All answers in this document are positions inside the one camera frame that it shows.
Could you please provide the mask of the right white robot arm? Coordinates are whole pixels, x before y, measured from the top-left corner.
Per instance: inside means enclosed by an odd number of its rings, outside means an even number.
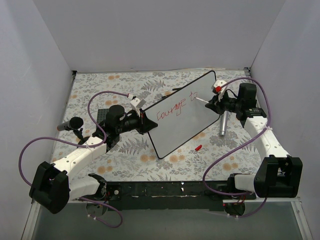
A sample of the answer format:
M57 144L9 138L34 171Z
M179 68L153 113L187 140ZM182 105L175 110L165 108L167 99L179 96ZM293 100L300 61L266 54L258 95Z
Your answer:
M257 107L257 86L241 83L236 97L229 97L225 82L212 87L213 98L206 108L222 115L236 115L250 135L262 160L256 173L233 173L227 180L226 193L232 199L254 193L259 198L294 198L298 194L303 163L291 156L279 143L265 111Z

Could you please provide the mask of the white board with black frame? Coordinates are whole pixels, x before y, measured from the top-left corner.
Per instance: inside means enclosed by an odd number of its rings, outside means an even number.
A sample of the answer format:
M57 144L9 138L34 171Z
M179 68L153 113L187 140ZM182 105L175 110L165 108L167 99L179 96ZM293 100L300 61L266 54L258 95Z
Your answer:
M214 96L212 85L216 79L216 73L211 70L145 109L146 117L158 124L148 135L159 159L172 153L218 119L217 113L196 99L211 100Z

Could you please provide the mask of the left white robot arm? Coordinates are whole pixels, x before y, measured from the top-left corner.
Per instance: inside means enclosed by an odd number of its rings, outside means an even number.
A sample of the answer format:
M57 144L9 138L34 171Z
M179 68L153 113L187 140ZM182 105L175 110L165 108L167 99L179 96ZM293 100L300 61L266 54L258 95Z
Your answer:
M111 106L92 136L85 138L80 147L54 163L44 161L38 166L29 196L53 214L60 212L71 199L83 196L103 199L107 193L103 177L91 173L84 180L73 181L73 178L92 160L109 152L122 133L136 130L143 135L156 127L158 124L144 110L125 112L120 105Z

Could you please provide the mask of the white marker pen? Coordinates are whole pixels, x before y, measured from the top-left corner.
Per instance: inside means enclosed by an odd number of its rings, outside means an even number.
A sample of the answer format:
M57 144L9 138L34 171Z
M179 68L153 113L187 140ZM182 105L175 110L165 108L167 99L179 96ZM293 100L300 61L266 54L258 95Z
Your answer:
M208 101L206 101L206 100L204 100L204 99L201 99L201 98L199 98L199 97L195 97L195 99L197 99L197 100L199 100L199 101L201 101L201 102L204 102L204 103L209 103Z

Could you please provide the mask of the red marker cap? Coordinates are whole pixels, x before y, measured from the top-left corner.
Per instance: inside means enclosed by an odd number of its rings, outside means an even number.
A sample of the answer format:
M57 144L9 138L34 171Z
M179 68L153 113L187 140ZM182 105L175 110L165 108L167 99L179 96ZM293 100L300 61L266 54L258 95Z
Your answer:
M199 151L202 148L202 145L199 145L195 148L196 151Z

